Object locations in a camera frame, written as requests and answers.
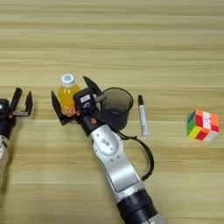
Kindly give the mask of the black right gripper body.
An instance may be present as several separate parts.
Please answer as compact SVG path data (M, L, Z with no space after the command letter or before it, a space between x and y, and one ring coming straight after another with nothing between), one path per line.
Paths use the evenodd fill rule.
M78 116L77 123L89 137L94 130L103 125L94 95L92 93L77 93L74 95L74 102Z

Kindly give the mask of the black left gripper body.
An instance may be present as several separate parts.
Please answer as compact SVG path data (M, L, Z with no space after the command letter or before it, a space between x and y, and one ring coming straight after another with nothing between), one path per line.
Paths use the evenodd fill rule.
M27 117L29 112L17 112L13 111L6 116L0 116L0 136L4 136L7 139L11 137L11 132L17 123L18 117Z

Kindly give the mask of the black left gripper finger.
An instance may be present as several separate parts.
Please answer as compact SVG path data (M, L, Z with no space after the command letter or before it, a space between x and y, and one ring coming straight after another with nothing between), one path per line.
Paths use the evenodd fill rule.
M25 115L29 116L32 112L32 92L29 92L25 101Z

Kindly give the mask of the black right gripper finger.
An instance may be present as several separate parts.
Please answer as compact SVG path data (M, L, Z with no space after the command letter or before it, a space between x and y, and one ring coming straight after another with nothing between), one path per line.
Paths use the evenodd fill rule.
M77 119L77 115L67 116L61 112L60 102L53 91L51 92L51 97L52 97L52 106L62 126Z
M99 96L102 94L102 91L100 90L100 88L97 86L97 84L94 81L92 81L87 76L84 76L83 79L86 82L87 86L93 91L95 95Z

